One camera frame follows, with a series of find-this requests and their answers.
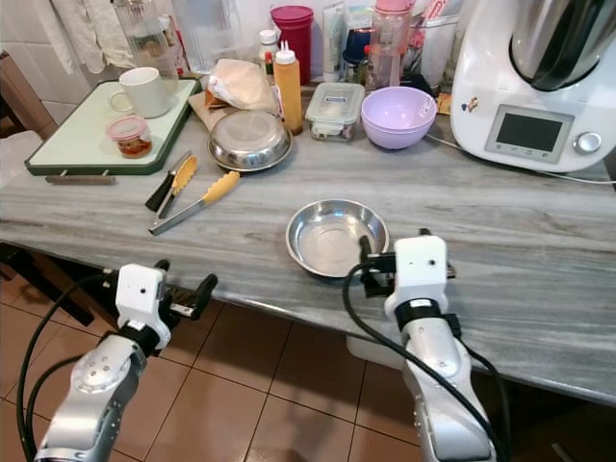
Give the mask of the stainless steel bowl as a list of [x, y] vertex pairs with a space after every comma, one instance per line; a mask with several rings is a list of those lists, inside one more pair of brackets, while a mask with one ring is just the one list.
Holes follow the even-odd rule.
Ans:
[[358, 242], [364, 237], [375, 252], [389, 247], [386, 224], [374, 210], [351, 199], [322, 199], [295, 212], [285, 243], [301, 268], [320, 277], [343, 278], [358, 264]]
[[238, 110], [210, 129], [207, 151], [217, 166], [237, 172], [276, 167], [294, 150], [294, 136], [277, 115]]

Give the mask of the beige paper bag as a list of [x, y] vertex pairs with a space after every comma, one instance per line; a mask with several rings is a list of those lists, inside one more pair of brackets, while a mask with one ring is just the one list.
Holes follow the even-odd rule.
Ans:
[[225, 115], [240, 110], [269, 112], [280, 116], [280, 106], [264, 70], [252, 62], [220, 59], [201, 79], [202, 92], [189, 97], [190, 109], [204, 126], [212, 129]]

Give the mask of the pale green tray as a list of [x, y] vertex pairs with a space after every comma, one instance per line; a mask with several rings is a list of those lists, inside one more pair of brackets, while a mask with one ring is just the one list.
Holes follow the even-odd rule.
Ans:
[[120, 91], [116, 80], [102, 81], [76, 107], [56, 132], [26, 159], [25, 167], [32, 175], [149, 175], [163, 170], [168, 153], [188, 120], [190, 96], [201, 92], [197, 80], [182, 79], [173, 93], [173, 107], [162, 117], [148, 120], [153, 148], [139, 159], [126, 159], [106, 136], [105, 129], [120, 113], [109, 104]]

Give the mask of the small pink-lidded plastic tub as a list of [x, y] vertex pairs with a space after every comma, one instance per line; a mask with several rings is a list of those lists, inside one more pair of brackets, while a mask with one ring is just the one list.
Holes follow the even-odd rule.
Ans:
[[115, 119], [106, 127], [105, 133], [123, 158], [139, 159], [153, 149], [148, 123], [137, 115]]

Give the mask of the white ceramic mug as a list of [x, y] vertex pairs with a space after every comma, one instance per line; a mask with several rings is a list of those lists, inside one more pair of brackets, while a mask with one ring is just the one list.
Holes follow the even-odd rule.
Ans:
[[162, 117], [172, 109], [176, 84], [164, 79], [157, 67], [124, 71], [117, 82], [120, 90], [107, 101], [111, 110], [151, 119]]

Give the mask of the clear plastic jug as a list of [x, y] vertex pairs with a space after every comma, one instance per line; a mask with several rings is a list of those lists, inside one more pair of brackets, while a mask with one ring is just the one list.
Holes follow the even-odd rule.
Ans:
[[172, 0], [190, 70], [210, 74], [219, 59], [258, 58], [259, 32], [268, 19], [251, 0]]

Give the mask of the dark red canister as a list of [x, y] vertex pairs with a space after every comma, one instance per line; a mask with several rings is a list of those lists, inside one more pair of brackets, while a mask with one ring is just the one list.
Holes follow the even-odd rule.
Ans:
[[302, 5], [273, 6], [271, 19], [280, 30], [280, 38], [294, 50], [299, 61], [300, 84], [305, 87], [312, 80], [314, 10]]

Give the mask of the purple plastic bowl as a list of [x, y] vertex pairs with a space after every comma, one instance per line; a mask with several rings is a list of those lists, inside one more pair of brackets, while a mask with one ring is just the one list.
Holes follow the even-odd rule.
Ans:
[[409, 148], [426, 136], [435, 122], [437, 104], [427, 92], [410, 87], [374, 90], [361, 104], [367, 138], [379, 148]]

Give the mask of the orange squeeze sauce bottle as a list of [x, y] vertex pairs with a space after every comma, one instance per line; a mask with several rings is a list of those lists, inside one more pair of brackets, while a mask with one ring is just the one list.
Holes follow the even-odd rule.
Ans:
[[300, 87], [299, 61], [286, 40], [274, 53], [273, 79], [280, 91], [283, 124], [291, 135], [299, 135], [303, 127], [302, 88]]

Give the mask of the small white-capped bottle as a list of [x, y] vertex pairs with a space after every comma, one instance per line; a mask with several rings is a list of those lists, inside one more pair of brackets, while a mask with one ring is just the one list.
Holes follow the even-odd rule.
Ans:
[[259, 34], [259, 59], [261, 67], [266, 75], [266, 80], [270, 83], [273, 81], [274, 73], [274, 57], [280, 48], [278, 48], [278, 31], [274, 28], [266, 28]]

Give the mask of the dark blue cup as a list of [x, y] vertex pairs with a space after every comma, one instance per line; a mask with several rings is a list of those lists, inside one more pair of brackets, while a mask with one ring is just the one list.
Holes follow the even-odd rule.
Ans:
[[350, 28], [345, 37], [342, 59], [347, 67], [357, 66], [367, 58], [372, 28]]

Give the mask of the glass food container with lid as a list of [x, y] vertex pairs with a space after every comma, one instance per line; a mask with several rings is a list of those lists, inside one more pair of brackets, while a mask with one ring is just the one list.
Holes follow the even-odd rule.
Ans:
[[364, 97], [365, 89], [360, 84], [318, 85], [304, 115], [314, 140], [352, 140], [360, 119]]

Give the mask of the brown wooden chair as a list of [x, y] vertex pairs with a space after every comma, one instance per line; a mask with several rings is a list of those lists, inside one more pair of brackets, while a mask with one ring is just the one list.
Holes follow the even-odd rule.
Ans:
[[3, 116], [12, 120], [12, 133], [21, 131], [39, 131], [39, 120], [30, 105], [34, 90], [28, 87], [25, 76], [18, 70], [16, 62], [8, 52], [0, 54], [0, 90]]

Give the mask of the clear bottle with pink lid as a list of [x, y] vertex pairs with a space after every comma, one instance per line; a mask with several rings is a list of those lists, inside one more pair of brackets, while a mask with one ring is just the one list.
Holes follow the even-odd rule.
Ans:
[[415, 0], [375, 0], [367, 91], [399, 87]]

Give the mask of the clear glass jar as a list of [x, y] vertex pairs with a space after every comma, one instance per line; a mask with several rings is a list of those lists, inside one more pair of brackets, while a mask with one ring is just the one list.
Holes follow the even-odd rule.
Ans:
[[154, 0], [111, 0], [132, 52], [135, 67], [155, 67], [163, 78], [176, 78], [166, 27]]

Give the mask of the hanging white cloth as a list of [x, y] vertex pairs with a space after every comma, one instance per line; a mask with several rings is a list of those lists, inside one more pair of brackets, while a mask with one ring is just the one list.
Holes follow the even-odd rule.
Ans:
[[40, 19], [67, 73], [81, 65], [91, 74], [106, 66], [135, 67], [111, 0], [42, 0]]

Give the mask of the white kitchen cooking machine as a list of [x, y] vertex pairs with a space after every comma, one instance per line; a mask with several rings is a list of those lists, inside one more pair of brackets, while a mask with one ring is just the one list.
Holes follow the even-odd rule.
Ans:
[[616, 0], [476, 0], [450, 128], [468, 153], [527, 170], [616, 153]]

